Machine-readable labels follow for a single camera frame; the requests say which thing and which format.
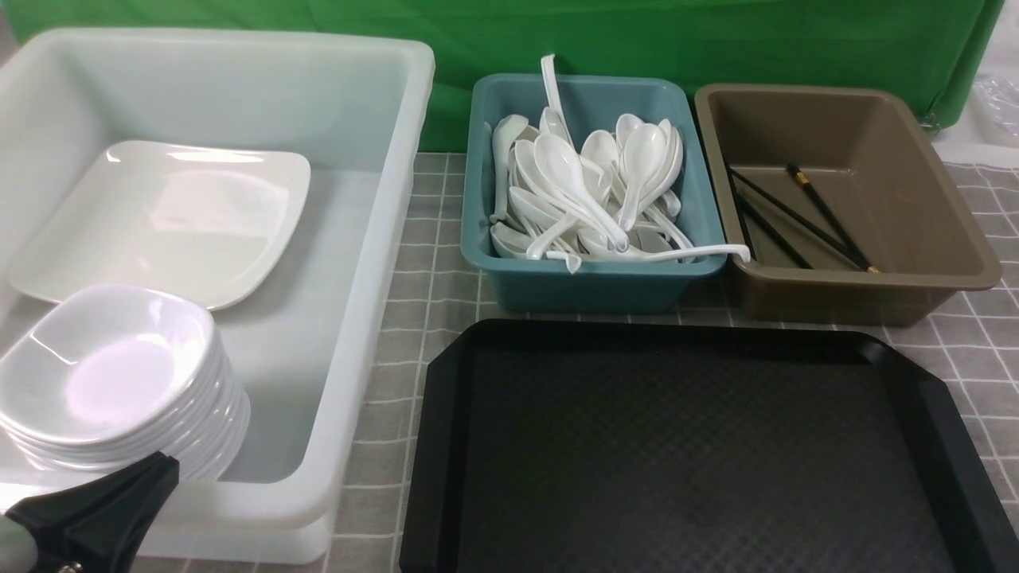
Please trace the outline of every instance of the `teal plastic tray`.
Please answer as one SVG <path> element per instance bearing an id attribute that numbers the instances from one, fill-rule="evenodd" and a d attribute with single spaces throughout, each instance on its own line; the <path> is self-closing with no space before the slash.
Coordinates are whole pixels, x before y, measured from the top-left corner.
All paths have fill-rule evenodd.
<path id="1" fill-rule="evenodd" d="M 558 82 L 577 149 L 594 129 L 614 132 L 623 113 L 645 121 L 668 118 L 683 135 L 686 155 L 683 174 L 673 188 L 683 203 L 677 224 L 696 246 L 725 243 L 704 152 L 683 90 L 661 80 L 637 77 L 560 75 Z M 537 73 L 489 75 L 474 87 L 461 250 L 468 262 L 491 277 L 500 306 L 534 312 L 663 312 L 691 282 L 721 270 L 721 255 L 688 264 L 585 262 L 575 275 L 560 261 L 500 258 L 488 236 L 495 194 L 492 128 L 511 113 L 537 125 L 545 105 Z"/>

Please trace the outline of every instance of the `translucent storage bin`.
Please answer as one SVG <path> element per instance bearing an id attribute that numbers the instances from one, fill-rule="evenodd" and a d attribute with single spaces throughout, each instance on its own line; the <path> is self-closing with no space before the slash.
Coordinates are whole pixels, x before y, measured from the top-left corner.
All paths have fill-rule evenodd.
<path id="1" fill-rule="evenodd" d="M 308 563 L 328 546 L 431 93 L 419 43 L 61 30 L 0 68 L 0 269 L 110 145 L 303 154 L 307 204 L 265 282 L 214 313 L 252 401 L 236 461 L 181 483 L 143 555 Z M 0 352 L 51 305 L 0 285 Z M 94 476 L 38 472 L 0 434 L 0 511 Z"/>

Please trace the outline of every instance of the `black plastic tray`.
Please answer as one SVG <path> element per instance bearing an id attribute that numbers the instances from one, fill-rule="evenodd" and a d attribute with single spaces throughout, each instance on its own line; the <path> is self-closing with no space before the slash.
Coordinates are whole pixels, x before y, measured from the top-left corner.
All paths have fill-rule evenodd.
<path id="1" fill-rule="evenodd" d="M 1005 573 L 944 382 L 866 334 L 490 320 L 435 359 L 404 573 Z"/>

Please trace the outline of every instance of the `green cloth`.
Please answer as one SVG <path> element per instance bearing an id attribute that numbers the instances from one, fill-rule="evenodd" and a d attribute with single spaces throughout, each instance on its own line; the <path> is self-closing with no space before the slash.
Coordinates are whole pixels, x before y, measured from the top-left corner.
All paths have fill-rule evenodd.
<path id="1" fill-rule="evenodd" d="M 962 111 L 1004 0 L 5 0 L 25 40 L 59 27 L 318 31 L 427 43 L 426 151 L 463 151 L 471 89 L 499 71 L 887 90 L 943 125 Z"/>

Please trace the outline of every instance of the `chopsticks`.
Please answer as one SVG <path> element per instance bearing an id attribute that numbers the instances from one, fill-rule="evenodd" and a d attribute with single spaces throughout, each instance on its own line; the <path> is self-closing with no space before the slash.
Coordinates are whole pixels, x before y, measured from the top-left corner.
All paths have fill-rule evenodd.
<path id="1" fill-rule="evenodd" d="M 776 207 L 780 211 L 788 215 L 790 218 L 801 224 L 815 237 L 823 241 L 828 247 L 830 247 L 837 253 L 839 253 L 847 260 L 852 262 L 860 270 L 864 270 L 867 272 L 875 272 L 875 273 L 880 272 L 874 265 L 872 265 L 866 259 L 866 257 L 863 256 L 863 253 L 860 251 L 856 243 L 849 238 L 849 235 L 846 232 L 846 229 L 842 226 L 842 224 L 839 223 L 838 219 L 835 217 L 835 214 L 832 213 L 832 210 L 828 209 L 827 205 L 820 198 L 820 196 L 817 194 L 817 191 L 813 188 L 809 179 L 807 179 L 806 175 L 803 174 L 803 172 L 799 169 L 799 167 L 791 164 L 788 166 L 787 171 L 793 174 L 794 178 L 797 181 L 797 185 L 804 190 L 804 193 L 807 194 L 811 202 L 821 212 L 821 215 L 824 216 L 824 219 L 828 222 L 828 224 L 830 224 L 832 227 L 836 229 L 836 232 L 840 236 L 840 239 L 842 239 L 844 243 L 835 239 L 834 237 L 825 232 L 823 229 L 821 229 L 814 223 L 810 222 L 808 219 L 803 217 L 803 215 L 800 215 L 782 201 L 775 199 L 774 196 L 761 189 L 760 186 L 758 186 L 757 184 L 753 183 L 752 180 L 748 179 L 747 177 L 743 176 L 741 173 L 730 167 L 728 163 L 726 164 L 726 170 L 729 172 L 731 176 L 736 177 L 741 183 L 743 183 L 750 189 L 754 190 L 758 195 L 767 200 L 768 203 Z M 774 243 L 779 246 L 779 248 L 782 249 L 783 252 L 785 252 L 786 255 L 788 255 L 791 259 L 793 259 L 793 261 L 797 264 L 797 266 L 799 266 L 800 268 L 813 268 L 807 262 L 807 260 L 803 258 L 803 256 L 800 255 L 800 253 L 797 252 L 796 249 L 793 248 L 793 246 L 788 241 L 786 241 L 785 238 L 783 238 L 781 233 L 779 233 L 779 231 L 772 225 L 770 225 L 759 212 L 757 212 L 753 208 L 750 202 L 747 201 L 746 198 L 742 197 L 736 191 L 735 186 L 733 188 L 733 196 L 734 198 L 736 198 L 738 209 L 741 212 L 746 213 L 747 216 L 749 216 L 755 223 L 757 223 L 757 225 L 761 227 L 761 230 L 763 230 L 764 233 L 769 239 L 771 239 L 771 241 L 774 241 Z"/>
<path id="2" fill-rule="evenodd" d="M 827 203 L 824 203 L 824 200 L 821 199 L 821 196 L 817 194 L 817 190 L 815 190 L 814 186 L 810 184 L 810 179 L 808 179 L 807 175 L 802 170 L 800 170 L 800 167 L 798 165 L 790 163 L 789 165 L 786 165 L 786 172 L 788 172 L 790 175 L 793 176 L 793 179 L 796 181 L 796 185 L 800 186 L 800 189 L 802 189 L 803 192 L 807 194 L 807 198 L 809 198 L 810 202 L 814 204 L 814 207 L 816 207 L 817 210 L 820 211 L 821 216 L 824 217 L 824 220 L 827 221 L 829 225 L 832 225 L 832 228 L 835 229 L 835 232 L 839 236 L 839 239 L 842 239 L 842 242 L 846 245 L 846 247 L 848 247 L 849 250 L 852 251 L 854 255 L 856 255 L 856 259 L 859 261 L 858 264 L 861 264 L 863 266 L 863 270 L 866 270 L 867 272 L 880 272 L 879 270 L 877 270 L 877 267 L 870 264 L 870 261 L 867 260 L 867 257 L 863 255 L 863 251 L 860 251 L 860 248 L 856 246 L 856 243 L 853 241 L 853 239 L 849 236 L 848 232 L 846 232 L 845 227 L 843 227 L 842 223 L 839 222 L 839 219 L 835 217 L 835 213 L 832 212 L 832 209 L 828 209 Z"/>
<path id="3" fill-rule="evenodd" d="M 803 255 L 801 255 L 799 251 L 786 241 L 786 238 L 783 237 L 782 233 L 771 226 L 771 223 L 767 222 L 767 219 L 765 219 L 763 215 L 757 212 L 757 209 L 754 209 L 753 205 L 751 205 L 749 201 L 747 201 L 739 193 L 734 193 L 733 197 L 736 199 L 736 207 L 740 210 L 740 212 L 746 213 L 748 217 L 753 219 L 753 221 L 757 223 L 757 226 L 761 227 L 761 230 L 764 231 L 764 235 L 766 235 L 771 241 L 774 241 L 774 244 L 777 245 L 789 258 L 793 259 L 796 266 L 800 268 L 814 268 L 810 266 L 810 263 L 807 262 L 807 259 L 803 258 Z M 746 230 L 743 231 L 743 235 L 747 238 L 747 241 L 750 240 L 750 236 Z"/>

